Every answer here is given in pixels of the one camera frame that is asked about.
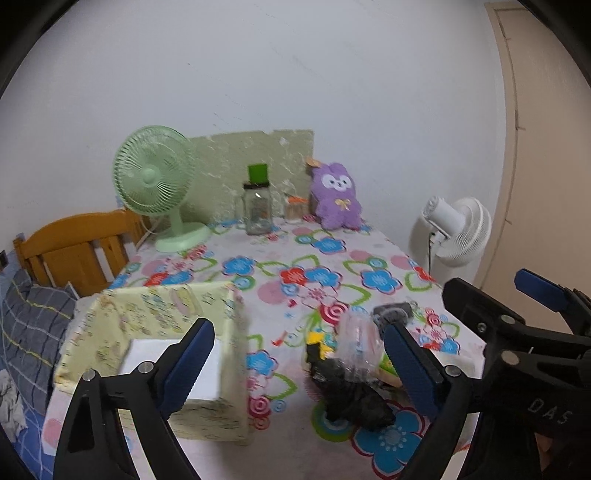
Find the yellow bow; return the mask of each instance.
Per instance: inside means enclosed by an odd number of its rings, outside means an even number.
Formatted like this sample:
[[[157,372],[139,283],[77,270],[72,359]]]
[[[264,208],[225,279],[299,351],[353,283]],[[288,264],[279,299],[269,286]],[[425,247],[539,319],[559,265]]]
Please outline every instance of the yellow bow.
[[[336,199],[335,203],[338,206],[340,206],[341,210],[349,210],[349,205],[351,205],[351,200]]]

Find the screw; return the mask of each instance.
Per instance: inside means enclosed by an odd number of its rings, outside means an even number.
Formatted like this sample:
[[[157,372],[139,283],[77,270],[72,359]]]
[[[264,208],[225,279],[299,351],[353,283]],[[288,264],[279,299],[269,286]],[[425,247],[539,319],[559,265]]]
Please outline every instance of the screw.
[[[503,350],[501,358],[507,365],[511,365],[512,367],[519,365],[519,357],[510,350]]]
[[[501,315],[501,320],[503,320],[505,323],[508,323],[509,325],[515,324],[515,319],[513,317],[509,317],[508,315]]]
[[[152,362],[141,362],[138,366],[138,371],[141,374],[149,374],[154,369]]]
[[[96,375],[96,372],[93,369],[89,369],[82,374],[82,380],[88,382],[92,380]]]
[[[445,373],[450,377],[459,377],[462,374],[462,370],[455,365],[448,365],[445,367]]]

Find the green lid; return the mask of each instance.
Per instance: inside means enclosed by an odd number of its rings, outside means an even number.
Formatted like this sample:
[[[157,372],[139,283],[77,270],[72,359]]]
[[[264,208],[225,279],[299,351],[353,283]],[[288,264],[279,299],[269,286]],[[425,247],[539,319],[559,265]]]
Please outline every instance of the green lid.
[[[269,183],[266,163],[248,166],[248,180],[253,184]]]

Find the door frame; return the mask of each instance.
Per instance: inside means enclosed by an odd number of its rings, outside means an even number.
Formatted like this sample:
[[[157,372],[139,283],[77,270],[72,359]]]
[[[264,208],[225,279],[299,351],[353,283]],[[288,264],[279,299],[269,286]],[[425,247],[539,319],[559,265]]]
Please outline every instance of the door frame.
[[[503,228],[505,227],[506,215],[511,200],[511,190],[515,178],[515,163],[517,160],[517,96],[515,92],[515,77],[511,53],[507,45],[507,38],[501,25],[499,12],[507,10],[527,10],[518,2],[494,2],[485,3],[491,26],[495,34],[496,46],[501,58],[501,70],[503,84],[505,87],[505,158],[501,176],[501,188],[496,202],[495,214],[492,219],[491,237],[486,244],[480,265],[474,277],[474,286],[482,288],[488,272],[491,269],[492,261],[501,241]]]

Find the fan grille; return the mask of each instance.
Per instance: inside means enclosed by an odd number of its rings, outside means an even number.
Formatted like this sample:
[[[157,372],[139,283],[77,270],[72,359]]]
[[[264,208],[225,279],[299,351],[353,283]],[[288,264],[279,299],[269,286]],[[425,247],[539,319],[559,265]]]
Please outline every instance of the fan grille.
[[[466,218],[464,229],[443,241],[437,257],[448,267],[461,267],[474,260],[491,235],[491,215],[475,198],[458,200],[453,207]]]
[[[187,138],[168,127],[143,127],[117,151],[113,183],[129,209],[160,215],[184,200],[195,170],[194,149]]]

